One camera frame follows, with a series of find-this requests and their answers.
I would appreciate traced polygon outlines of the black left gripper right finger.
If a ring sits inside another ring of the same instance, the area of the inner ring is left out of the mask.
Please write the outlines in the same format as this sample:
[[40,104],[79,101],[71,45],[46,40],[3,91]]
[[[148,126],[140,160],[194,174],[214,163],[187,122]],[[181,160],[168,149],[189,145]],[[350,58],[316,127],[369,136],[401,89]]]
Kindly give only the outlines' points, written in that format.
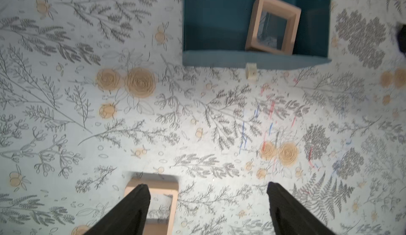
[[269,182],[267,195],[277,235],[334,235],[280,184]]

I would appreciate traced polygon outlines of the teal bottom drawer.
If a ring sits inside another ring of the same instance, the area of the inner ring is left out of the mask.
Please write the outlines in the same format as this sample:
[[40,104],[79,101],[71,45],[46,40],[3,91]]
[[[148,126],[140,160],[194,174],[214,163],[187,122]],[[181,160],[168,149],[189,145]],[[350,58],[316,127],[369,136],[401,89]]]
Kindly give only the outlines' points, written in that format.
[[183,64],[291,71],[329,63],[331,0],[282,1],[301,9],[292,55],[245,50],[255,0],[183,0]]

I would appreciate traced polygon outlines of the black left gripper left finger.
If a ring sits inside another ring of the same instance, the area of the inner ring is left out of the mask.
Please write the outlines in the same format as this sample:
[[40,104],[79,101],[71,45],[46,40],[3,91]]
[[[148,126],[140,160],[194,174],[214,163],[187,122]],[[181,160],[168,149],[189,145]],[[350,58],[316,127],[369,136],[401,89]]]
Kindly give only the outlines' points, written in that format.
[[150,206],[151,194],[146,184],[134,188],[85,235],[141,235]]

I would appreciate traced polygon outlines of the pink brooch box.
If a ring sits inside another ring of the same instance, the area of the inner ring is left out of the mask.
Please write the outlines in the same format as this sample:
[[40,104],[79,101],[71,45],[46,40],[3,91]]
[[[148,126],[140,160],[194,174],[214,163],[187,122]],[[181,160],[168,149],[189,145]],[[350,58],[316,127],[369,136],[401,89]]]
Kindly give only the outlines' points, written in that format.
[[128,195],[140,184],[147,185],[151,195],[143,234],[171,235],[179,197],[178,179],[162,174],[140,175],[128,182],[124,195]]
[[282,0],[255,0],[245,50],[292,55],[301,9]]

